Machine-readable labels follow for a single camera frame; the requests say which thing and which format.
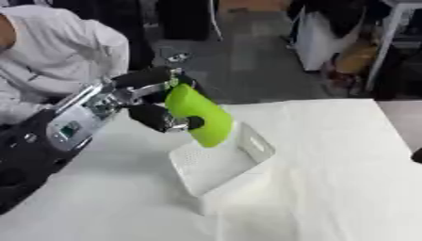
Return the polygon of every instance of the black robotic glove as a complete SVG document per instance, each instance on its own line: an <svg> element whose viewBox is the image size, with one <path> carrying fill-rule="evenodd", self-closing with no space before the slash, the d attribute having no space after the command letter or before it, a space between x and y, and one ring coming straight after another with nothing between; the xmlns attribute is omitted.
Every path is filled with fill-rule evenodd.
<svg viewBox="0 0 422 241"><path fill-rule="evenodd" d="M114 78L116 88L145 88L151 85L162 84L168 82L173 77L170 68L156 67L140 72L132 72L123 76ZM198 82L184 73L175 75L179 80L179 84L187 84L198 90L204 95L204 91ZM165 91L152 93L142 97L142 104L129 105L129 116L132 120L141 122L142 124L158 131L167 132L171 127L177 125L176 120L170 112L163 106L156 105L164 103L167 96L171 92L171 88ZM203 119L199 117L189 117L186 119L188 129L196 129L204 125Z"/></svg>

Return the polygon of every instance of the black bag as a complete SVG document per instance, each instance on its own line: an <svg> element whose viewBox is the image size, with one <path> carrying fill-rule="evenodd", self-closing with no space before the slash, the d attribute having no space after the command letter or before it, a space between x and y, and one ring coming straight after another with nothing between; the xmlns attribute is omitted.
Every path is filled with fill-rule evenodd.
<svg viewBox="0 0 422 241"><path fill-rule="evenodd" d="M211 29L208 4L208 0L158 0L155 9L164 38L207 40Z"/></svg>

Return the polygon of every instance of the gray floor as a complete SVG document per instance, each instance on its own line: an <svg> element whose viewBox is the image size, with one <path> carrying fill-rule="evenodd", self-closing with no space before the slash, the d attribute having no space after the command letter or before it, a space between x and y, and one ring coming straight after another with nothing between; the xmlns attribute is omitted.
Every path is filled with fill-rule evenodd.
<svg viewBox="0 0 422 241"><path fill-rule="evenodd" d="M319 74L303 72L279 36L288 33L282 13L237 12L220 16L224 41L154 40L155 64L179 52L192 54L182 67L214 100L226 104L327 98Z"/></svg>

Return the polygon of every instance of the screw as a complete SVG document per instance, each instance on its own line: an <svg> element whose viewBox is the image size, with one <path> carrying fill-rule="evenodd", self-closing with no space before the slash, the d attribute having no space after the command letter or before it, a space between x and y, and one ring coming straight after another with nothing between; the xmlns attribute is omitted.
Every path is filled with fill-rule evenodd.
<svg viewBox="0 0 422 241"><path fill-rule="evenodd" d="M24 136L24 140L26 140L26 142L28 143L34 143L37 140L37 138L38 137L32 133L28 133Z"/></svg>

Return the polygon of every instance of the white sleeve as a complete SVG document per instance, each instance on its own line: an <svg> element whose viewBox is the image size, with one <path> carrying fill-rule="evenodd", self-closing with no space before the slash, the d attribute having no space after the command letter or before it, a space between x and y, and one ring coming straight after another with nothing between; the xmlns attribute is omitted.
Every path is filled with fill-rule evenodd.
<svg viewBox="0 0 422 241"><path fill-rule="evenodd" d="M49 106L21 102L20 96L18 89L0 78L0 125L17 124Z"/></svg>
<svg viewBox="0 0 422 241"><path fill-rule="evenodd" d="M57 9L56 12L57 20L48 24L59 38L94 50L102 75L115 77L127 73L129 42L123 34L97 21L81 20L65 9Z"/></svg>

